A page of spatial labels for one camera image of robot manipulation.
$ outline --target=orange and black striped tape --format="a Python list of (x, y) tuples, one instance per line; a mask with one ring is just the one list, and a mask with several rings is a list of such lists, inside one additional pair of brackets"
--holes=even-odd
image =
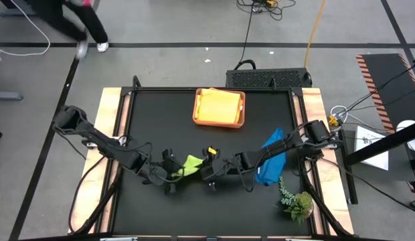
[[(367, 84), (368, 90), (370, 92), (376, 91), (376, 85), (374, 84), (374, 81), (371, 78), (371, 74), (369, 73), (365, 60), (363, 59), (361, 55), (356, 55), (356, 60), (357, 60), (357, 63), (359, 64), (359, 67), (361, 68), (363, 79), (365, 80), (365, 83)], [(386, 109), (383, 106), (383, 102), (380, 98), (380, 95), (377, 92), (374, 92), (371, 97), (373, 98), (374, 104), (376, 104), (377, 112), (380, 116), (380, 119), (382, 120), (383, 127), (385, 128), (387, 132), (395, 133), (394, 127), (392, 126), (390, 122), (388, 113), (386, 112)]]
[[(400, 56), (400, 58), (401, 58), (402, 62), (403, 62), (403, 63), (404, 63), (404, 65), (406, 66), (406, 68), (407, 68), (407, 69), (411, 68), (411, 66), (410, 66), (409, 64), (407, 64), (406, 59), (405, 59), (405, 58), (404, 58), (401, 54), (398, 54), (398, 55)], [(408, 74), (410, 75), (411, 80), (413, 81), (413, 84), (415, 85), (415, 75), (414, 75), (414, 73), (413, 73), (413, 70), (408, 71)]]

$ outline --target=wooden board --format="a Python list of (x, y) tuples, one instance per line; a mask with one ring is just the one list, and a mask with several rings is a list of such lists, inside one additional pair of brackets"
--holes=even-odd
[[(109, 137), (114, 132), (120, 93), (121, 88), (104, 88), (100, 99), (94, 127)], [(82, 174), (84, 175), (100, 158), (102, 158), (102, 155), (97, 149), (88, 150)], [(107, 160), (104, 159), (87, 175), (81, 184), (71, 217), (71, 224), (74, 230), (77, 230), (84, 224), (100, 201), (106, 164)]]
[[(120, 92), (120, 88), (105, 88), (104, 92), (102, 93), (102, 99), (100, 101), (95, 127), (104, 132), (106, 135), (112, 136), (117, 114), (116, 111), (120, 99)], [(127, 107), (129, 105), (129, 99), (130, 98), (128, 96), (124, 99), (123, 113), (120, 120), (119, 135), (122, 135), (124, 133), (125, 120), (128, 114)], [(322, 120), (324, 121), (324, 123), (327, 123), (321, 91), (318, 88), (304, 88), (303, 99), (305, 101), (305, 108), (308, 120)], [(294, 102), (297, 120), (299, 123), (301, 123), (301, 110), (299, 108), (298, 98), (296, 96), (294, 97)], [(323, 153), (326, 159), (336, 162), (335, 153), (333, 150), (325, 149), (323, 150)], [(84, 172), (100, 158), (100, 155), (98, 154), (97, 150), (91, 150), (89, 151), (87, 157), (88, 159), (86, 161), (86, 166), (84, 167)], [(117, 163), (115, 161), (111, 171), (112, 177), (110, 178), (110, 180), (113, 180), (114, 178), (114, 175), (116, 173), (116, 167)], [(345, 194), (338, 168), (332, 164), (322, 161), (317, 162), (317, 168), (319, 171), (319, 178), (321, 182), (322, 194), (325, 204), (330, 209), (331, 213), (335, 216), (335, 218), (337, 218), (337, 220), (341, 223), (341, 225), (348, 232), (353, 233), (353, 227), (349, 216), (349, 210), (347, 209), (347, 202), (345, 199)], [(72, 215), (72, 223), (74, 229), (80, 227), (85, 222), (87, 217), (91, 214), (93, 208), (99, 202), (100, 192), (102, 189), (103, 179), (105, 176), (106, 161), (104, 163), (101, 163), (101, 165), (97, 167), (95, 170), (93, 171), (93, 173), (88, 175), (88, 179), (84, 182), (85, 188), (82, 188), (80, 190), (80, 193), (78, 194), (76, 206), (74, 208), (74, 212)], [(313, 176), (311, 174), (309, 174), (309, 179), (313, 181)], [(108, 221), (111, 213), (110, 207), (111, 204), (109, 202), (104, 210), (102, 225), (100, 229), (101, 232), (107, 231)], [(316, 231), (318, 234), (322, 234), (323, 229), (321, 223), (321, 216), (317, 206), (315, 206), (315, 209), (313, 210), (313, 215), (315, 218)], [(329, 227), (329, 229), (330, 232), (334, 234), (334, 231), (331, 229), (331, 227)]]

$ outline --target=sneaker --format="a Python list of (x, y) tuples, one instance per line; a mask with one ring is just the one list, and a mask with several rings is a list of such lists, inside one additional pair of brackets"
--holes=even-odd
[(98, 51), (99, 51), (99, 53), (105, 52), (108, 48), (109, 48), (108, 42), (103, 43), (103, 44), (98, 44)]
[(76, 58), (81, 60), (86, 57), (88, 50), (88, 42), (87, 41), (81, 41), (78, 42), (76, 46)]

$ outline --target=grey floor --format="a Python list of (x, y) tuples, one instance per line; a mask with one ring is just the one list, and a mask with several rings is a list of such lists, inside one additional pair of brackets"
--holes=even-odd
[[(409, 44), (415, 44), (415, 0), (388, 0)], [(267, 15), (252, 19), (249, 42), (306, 43), (321, 0), (297, 0), (284, 10), (282, 21)], [(4, 9), (0, 2), (0, 11)], [(249, 14), (234, 0), (100, 0), (97, 13), (112, 43), (242, 43)], [(76, 19), (65, 11), (71, 19)], [(34, 20), (53, 43), (71, 43), (39, 19)], [(44, 43), (24, 18), (0, 18), (0, 43)], [(380, 0), (327, 1), (315, 43), (400, 44)], [(143, 86), (224, 86), (226, 70), (234, 68), (242, 48), (110, 48), (90, 49), (78, 65), (66, 104), (83, 108), (94, 121), (102, 89), (129, 86), (137, 75)], [(5, 48), (10, 52), (40, 52), (41, 48)], [(368, 93), (356, 54), (405, 54), (395, 48), (313, 48), (308, 69), (323, 93), (325, 110), (349, 105)], [(0, 90), (19, 91), (21, 102), (0, 102), (0, 241), (9, 238), (32, 172), (37, 163), (54, 110), (74, 59), (74, 48), (51, 48), (43, 56), (0, 54)], [(248, 48), (259, 68), (296, 68), (304, 62), (304, 48)], [(373, 109), (354, 113), (381, 128)], [(59, 236), (67, 232), (67, 215), (83, 160), (55, 137), (20, 238)], [(370, 180), (398, 199), (415, 197), (401, 181)], [(356, 183), (360, 204), (350, 213), (356, 234), (366, 238), (415, 240), (411, 211)]]

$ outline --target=person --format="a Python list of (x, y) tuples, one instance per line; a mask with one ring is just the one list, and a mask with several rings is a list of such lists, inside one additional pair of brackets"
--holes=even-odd
[(27, 2), (39, 18), (78, 42), (76, 54), (78, 59), (84, 58), (87, 54), (87, 34), (63, 16), (63, 5), (81, 19), (97, 43), (99, 52), (102, 53), (108, 49), (108, 36), (92, 8), (90, 0), (27, 0)]

